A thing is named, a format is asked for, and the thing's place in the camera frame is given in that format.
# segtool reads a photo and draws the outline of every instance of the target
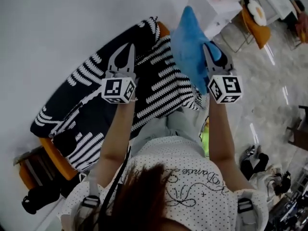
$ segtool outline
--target black and white pillow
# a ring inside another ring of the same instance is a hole
[[[131,138],[154,117],[166,116],[181,106],[193,110],[203,107],[203,97],[174,63],[170,36],[159,38],[156,18],[140,22],[79,66],[50,97],[31,125],[31,131],[39,137],[53,138],[72,129],[77,146],[67,159],[78,170],[98,160],[116,110],[116,105],[101,98],[101,79],[105,77],[109,57],[126,43],[135,45],[134,72],[139,79]],[[126,65],[128,51],[129,45],[115,59],[117,66]]]

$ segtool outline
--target white table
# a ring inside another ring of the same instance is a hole
[[[293,13],[297,18],[296,10],[290,0],[257,0],[262,6],[267,24],[271,24],[278,19],[285,19],[289,13]]]
[[[242,10],[237,1],[188,0],[204,34],[212,39]]]

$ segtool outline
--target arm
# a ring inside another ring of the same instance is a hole
[[[106,187],[124,162],[133,123],[135,102],[118,104],[115,117],[101,148],[95,167],[97,183]]]
[[[231,191],[253,189],[234,160],[234,143],[229,127],[226,106],[216,104],[210,94],[210,160],[220,169],[226,186]]]
[[[296,4],[296,2],[294,0],[290,0],[292,5],[294,6],[295,10],[297,13],[302,13],[302,11],[299,9],[298,5]]]

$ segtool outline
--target brown hair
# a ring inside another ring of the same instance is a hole
[[[99,226],[99,230],[157,231],[160,230],[161,218],[165,216],[165,190],[171,173],[163,177],[162,164],[152,168],[142,168],[136,172],[133,165],[125,178],[119,196],[116,198],[111,218]],[[76,231],[93,230],[97,210],[81,223],[75,219]]]

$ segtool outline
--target blue cloth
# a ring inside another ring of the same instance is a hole
[[[206,94],[207,70],[203,44],[209,47],[214,61],[221,58],[221,51],[204,35],[190,6],[185,7],[179,26],[171,33],[170,39],[171,52],[176,65],[188,76],[201,94]]]

